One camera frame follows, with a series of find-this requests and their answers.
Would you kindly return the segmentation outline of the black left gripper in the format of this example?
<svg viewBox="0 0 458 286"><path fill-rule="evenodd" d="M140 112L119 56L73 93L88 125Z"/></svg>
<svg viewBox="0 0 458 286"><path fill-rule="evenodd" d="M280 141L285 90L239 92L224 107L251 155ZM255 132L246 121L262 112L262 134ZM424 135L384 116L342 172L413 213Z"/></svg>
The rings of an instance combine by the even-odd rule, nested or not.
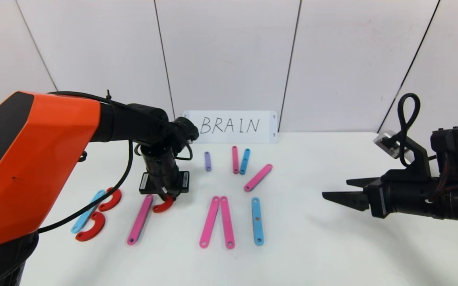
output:
<svg viewBox="0 0 458 286"><path fill-rule="evenodd" d="M175 201L170 194L189 192L190 173L179 170L171 147L139 145L139 155L146 165L139 186L141 194L159 194L163 201Z"/></svg>

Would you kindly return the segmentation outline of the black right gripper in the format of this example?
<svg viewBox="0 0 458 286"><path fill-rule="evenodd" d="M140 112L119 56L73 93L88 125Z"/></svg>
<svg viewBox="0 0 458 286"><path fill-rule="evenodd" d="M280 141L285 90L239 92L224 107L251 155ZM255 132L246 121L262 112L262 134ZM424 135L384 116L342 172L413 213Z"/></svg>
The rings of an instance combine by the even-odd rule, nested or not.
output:
<svg viewBox="0 0 458 286"><path fill-rule="evenodd" d="M371 215L386 218L392 213L445 219L440 199L431 203L435 181L409 182L358 178L346 181L349 186L364 188L363 191L322 192L325 200L358 211L371 209Z"/></svg>

